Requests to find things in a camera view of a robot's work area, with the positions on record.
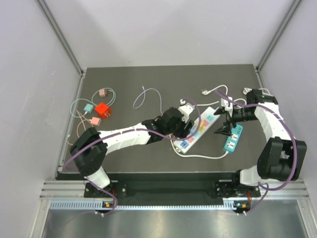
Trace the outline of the pink charger plug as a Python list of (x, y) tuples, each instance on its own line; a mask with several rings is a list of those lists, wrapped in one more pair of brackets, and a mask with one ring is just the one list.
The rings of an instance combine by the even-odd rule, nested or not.
[(109, 92), (111, 92), (110, 89), (103, 88), (103, 89), (99, 90), (98, 94), (99, 94), (100, 97), (106, 97)]

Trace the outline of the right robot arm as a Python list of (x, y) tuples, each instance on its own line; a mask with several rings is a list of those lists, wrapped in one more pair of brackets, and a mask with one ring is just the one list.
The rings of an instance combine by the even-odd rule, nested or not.
[(257, 164), (249, 169), (237, 171), (238, 179), (232, 182), (231, 190), (237, 196), (243, 196), (250, 186), (261, 185), (266, 179), (281, 181), (276, 190), (284, 188), (289, 182), (299, 178), (307, 152), (304, 141), (297, 140), (284, 122), (279, 112), (277, 99), (252, 89), (246, 94), (245, 105), (233, 101), (219, 90), (220, 106), (215, 115), (225, 115), (223, 126), (216, 133), (232, 136), (238, 123), (257, 120), (264, 132), (266, 145)]

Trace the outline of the red cube plug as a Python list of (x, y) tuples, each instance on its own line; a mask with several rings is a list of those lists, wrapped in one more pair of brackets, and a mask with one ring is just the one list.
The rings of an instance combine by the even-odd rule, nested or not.
[(101, 117), (101, 119), (106, 119), (111, 115), (111, 108), (105, 103), (99, 103), (95, 107), (95, 112)]

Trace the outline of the mint charger plug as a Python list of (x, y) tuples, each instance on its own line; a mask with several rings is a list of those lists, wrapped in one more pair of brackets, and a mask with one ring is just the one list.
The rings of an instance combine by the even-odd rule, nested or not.
[(94, 105), (92, 104), (87, 104), (85, 107), (84, 107), (84, 112), (85, 113), (91, 113), (94, 109)]

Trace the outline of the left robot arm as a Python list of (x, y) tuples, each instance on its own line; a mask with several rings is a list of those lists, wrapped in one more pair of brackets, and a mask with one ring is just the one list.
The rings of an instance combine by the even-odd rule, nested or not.
[(176, 140), (188, 139), (194, 122), (189, 119), (194, 110), (191, 104), (171, 107), (163, 115), (124, 129), (97, 131), (91, 127), (71, 146), (69, 152), (79, 174), (95, 185), (100, 196), (112, 192), (112, 184), (102, 167), (105, 156), (114, 151), (159, 142), (173, 135)]

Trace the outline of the salmon charger plug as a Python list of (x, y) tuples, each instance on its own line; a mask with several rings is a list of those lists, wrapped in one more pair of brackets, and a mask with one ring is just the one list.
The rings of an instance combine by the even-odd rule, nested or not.
[(98, 118), (98, 117), (92, 117), (90, 119), (90, 124), (93, 125), (93, 126), (99, 126), (101, 124), (101, 119)]

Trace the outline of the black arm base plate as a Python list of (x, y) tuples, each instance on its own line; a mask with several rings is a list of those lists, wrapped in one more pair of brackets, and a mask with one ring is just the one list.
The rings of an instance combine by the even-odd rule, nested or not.
[(236, 185), (231, 181), (214, 180), (121, 180), (111, 182), (104, 190), (117, 198), (128, 198), (138, 193), (144, 194), (197, 194), (202, 193), (211, 198), (260, 196), (258, 187)]

